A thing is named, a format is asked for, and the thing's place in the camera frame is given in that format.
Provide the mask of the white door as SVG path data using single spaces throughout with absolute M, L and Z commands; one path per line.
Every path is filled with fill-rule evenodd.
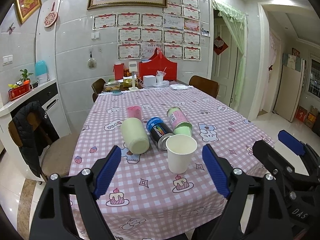
M 238 65 L 238 47 L 227 25 L 222 18 L 214 20 L 214 40 L 220 36 L 228 45 L 228 48 L 216 55 L 213 51 L 213 67 L 211 79 L 220 85 L 217 100 L 230 106 L 233 101 L 233 89 Z

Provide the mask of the black blue lying can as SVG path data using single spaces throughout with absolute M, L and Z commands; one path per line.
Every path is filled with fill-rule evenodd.
M 153 117 L 146 123 L 146 128 L 151 135 L 151 139 L 159 150 L 166 151 L 166 141 L 173 136 L 173 131 L 159 117 Z

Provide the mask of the brown chair far left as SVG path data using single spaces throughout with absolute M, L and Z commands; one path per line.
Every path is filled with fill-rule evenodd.
M 93 94 L 92 94 L 93 102 L 97 100 L 98 95 L 103 91 L 105 83 L 106 83 L 105 80 L 102 78 L 92 83 L 91 87 L 93 89 Z

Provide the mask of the pink checkered tablecloth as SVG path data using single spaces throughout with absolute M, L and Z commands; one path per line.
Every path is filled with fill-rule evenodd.
M 155 144 L 141 155 L 130 152 L 120 127 L 132 105 L 142 108 L 144 124 L 153 117 L 168 124 L 171 107 L 179 107 L 186 115 L 198 148 L 184 174 L 169 171 L 167 153 Z M 108 227 L 116 239 L 167 239 L 216 218 L 225 207 L 203 163 L 203 146 L 210 144 L 233 167 L 262 176 L 266 170 L 252 153 L 258 140 L 274 145 L 255 124 L 196 88 L 105 94 L 97 98 L 84 123 L 69 173 L 92 167 L 113 146 L 119 146 L 121 162 L 98 200 Z

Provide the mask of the brown chair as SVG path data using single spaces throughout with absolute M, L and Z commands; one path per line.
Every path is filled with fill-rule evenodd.
M 189 85 L 214 98 L 217 97 L 220 88 L 218 82 L 197 75 L 191 77 Z
M 91 87 L 93 89 L 93 94 L 92 94 L 93 102 L 97 100 L 98 95 L 103 91 L 105 83 L 106 83 L 105 80 L 102 78 L 92 83 Z

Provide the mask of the white paper cup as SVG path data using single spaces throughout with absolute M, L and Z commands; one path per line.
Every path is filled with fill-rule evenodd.
M 169 170 L 174 174 L 183 174 L 197 150 L 196 140 L 187 135 L 176 134 L 167 139 L 166 147 Z

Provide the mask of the pink cup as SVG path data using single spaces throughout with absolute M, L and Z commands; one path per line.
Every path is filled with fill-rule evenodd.
M 126 111 L 128 118 L 137 118 L 142 120 L 142 108 L 139 105 L 128 106 Z

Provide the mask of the white desk lamp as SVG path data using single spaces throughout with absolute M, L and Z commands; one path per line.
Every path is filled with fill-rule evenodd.
M 137 91 L 138 88 L 136 87 L 136 78 L 135 74 L 138 72 L 138 64 L 136 61 L 129 62 L 129 72 L 132 74 L 132 86 L 129 87 L 129 91 L 134 92 Z

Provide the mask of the red gift bag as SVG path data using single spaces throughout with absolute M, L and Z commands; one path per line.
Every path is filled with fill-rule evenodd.
M 139 63 L 138 72 L 139 77 L 144 77 L 147 75 L 156 76 L 158 71 L 165 72 L 164 80 L 177 80 L 177 63 L 167 59 L 162 51 L 156 48 L 148 61 Z

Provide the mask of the brown chair far right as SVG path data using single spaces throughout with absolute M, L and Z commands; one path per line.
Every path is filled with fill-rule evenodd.
M 214 98 L 217 97 L 220 88 L 218 82 L 197 75 L 191 77 L 189 85 Z

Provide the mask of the chair with black jacket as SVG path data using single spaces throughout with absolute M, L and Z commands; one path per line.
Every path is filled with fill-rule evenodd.
M 69 174 L 78 134 L 60 137 L 38 101 L 23 106 L 8 124 L 24 162 L 37 178 Z

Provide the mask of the potted plant red box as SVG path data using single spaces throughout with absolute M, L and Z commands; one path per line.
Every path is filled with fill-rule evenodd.
M 10 88 L 8 91 L 9 100 L 14 101 L 23 96 L 31 90 L 30 77 L 33 73 L 28 72 L 27 69 L 21 69 L 21 78 L 15 84 L 8 84 Z

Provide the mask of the framed red gold picture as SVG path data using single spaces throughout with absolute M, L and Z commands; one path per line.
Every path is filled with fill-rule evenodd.
M 15 7 L 20 24 L 23 24 L 41 5 L 41 0 L 16 0 Z

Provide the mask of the white square box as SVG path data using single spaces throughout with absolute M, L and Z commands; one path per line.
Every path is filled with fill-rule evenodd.
M 153 87 L 156 84 L 156 77 L 154 75 L 144 75 L 143 85 L 145 87 Z

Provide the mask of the round red paper fan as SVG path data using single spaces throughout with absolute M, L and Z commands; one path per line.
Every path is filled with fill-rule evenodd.
M 54 2 L 52 4 L 51 11 L 44 18 L 44 22 L 43 23 L 44 23 L 44 27 L 45 28 L 51 27 L 57 20 L 58 14 L 55 11 L 55 3 L 56 3 L 56 0 L 54 0 Z

